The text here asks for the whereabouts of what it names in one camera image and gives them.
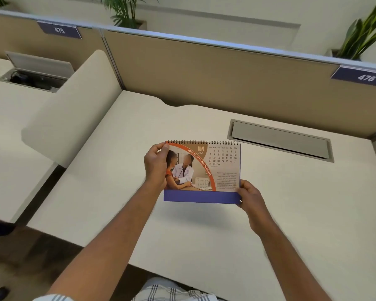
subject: number sign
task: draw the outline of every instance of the number sign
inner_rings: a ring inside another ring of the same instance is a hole
[[[331,76],[331,79],[376,86],[376,71],[341,65]]]
[[[38,24],[45,34],[82,39],[76,26],[61,25],[43,21],[38,21]]]

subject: doctor in white coat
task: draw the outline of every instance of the doctor in white coat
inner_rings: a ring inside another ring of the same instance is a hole
[[[175,165],[173,170],[173,177],[175,182],[180,185],[185,182],[191,182],[194,175],[194,169],[192,168],[192,162],[194,157],[191,154],[184,156],[184,162],[182,164]]]

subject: person's left hand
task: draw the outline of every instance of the person's left hand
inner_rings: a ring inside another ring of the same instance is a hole
[[[161,142],[153,145],[144,157],[146,179],[145,183],[156,188],[159,192],[166,186],[165,172],[167,163],[165,158],[169,150],[169,144]]]

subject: hand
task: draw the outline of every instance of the hand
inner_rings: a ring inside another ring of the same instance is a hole
[[[237,192],[241,196],[238,206],[246,212],[251,229],[261,238],[277,225],[267,210],[265,201],[258,189],[250,182],[241,179]]]
[[[165,158],[169,150],[169,144],[161,142],[153,145],[144,157],[146,178],[145,183],[149,184],[157,191],[161,191],[166,186],[165,171],[167,163]]]

